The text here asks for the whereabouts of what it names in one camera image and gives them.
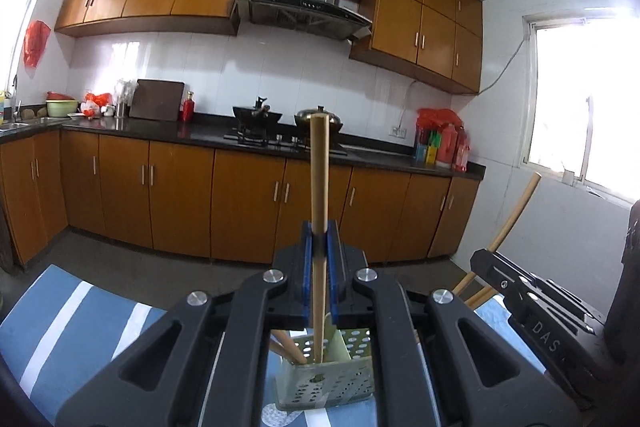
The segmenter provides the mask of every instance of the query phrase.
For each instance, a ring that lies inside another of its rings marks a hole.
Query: blue mat
[[[491,299],[478,314],[540,371],[543,365]],[[0,355],[33,404],[53,425],[62,404],[164,314],[49,266],[0,325]],[[275,406],[280,357],[269,353],[262,426],[374,427],[374,398],[328,409],[285,413]]]

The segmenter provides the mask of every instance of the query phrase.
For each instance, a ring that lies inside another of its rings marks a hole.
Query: red plastic bag
[[[49,28],[42,21],[32,21],[24,35],[22,60],[25,68],[35,69],[40,63],[44,48],[47,45],[47,39],[51,33]]]

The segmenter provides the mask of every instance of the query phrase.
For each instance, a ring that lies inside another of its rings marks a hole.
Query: range hood
[[[238,0],[242,20],[278,26],[337,40],[356,41],[371,34],[371,21],[334,4],[335,0]]]

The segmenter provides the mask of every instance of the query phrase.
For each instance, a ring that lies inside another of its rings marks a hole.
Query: pot
[[[302,111],[298,111],[294,117],[296,120],[296,126],[300,127],[308,134],[311,129],[311,115],[317,113],[329,115],[330,137],[340,132],[340,129],[342,129],[342,122],[340,121],[340,118],[334,113],[325,110],[323,105],[319,105],[317,109],[303,109]]]

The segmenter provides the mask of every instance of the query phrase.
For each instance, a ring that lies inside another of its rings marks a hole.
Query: white stripe
[[[20,378],[20,387],[27,397],[31,396],[31,391],[33,390],[36,380],[38,380],[38,375],[40,375],[42,366],[47,362],[47,359],[49,358],[51,351],[53,351],[53,348],[56,346],[60,335],[65,330],[69,320],[74,316],[78,306],[93,286],[94,285],[89,284],[88,282],[81,281],[78,286],[76,286],[76,289],[71,296],[66,300],[65,305],[62,306],[62,309],[58,312],[56,318],[53,319],[53,322],[49,326],[47,332],[40,339],[38,347],[36,347],[33,355],[31,355],[31,360],[29,360],[22,378]]]
[[[331,427],[326,409],[308,409],[305,411],[306,427]]]
[[[115,359],[140,336],[140,331],[142,331],[142,326],[145,325],[146,316],[149,314],[150,310],[151,306],[147,306],[146,304],[141,304],[139,302],[133,306],[127,325],[124,326],[124,330],[120,336],[120,341],[116,346],[116,350],[113,351],[111,360]]]

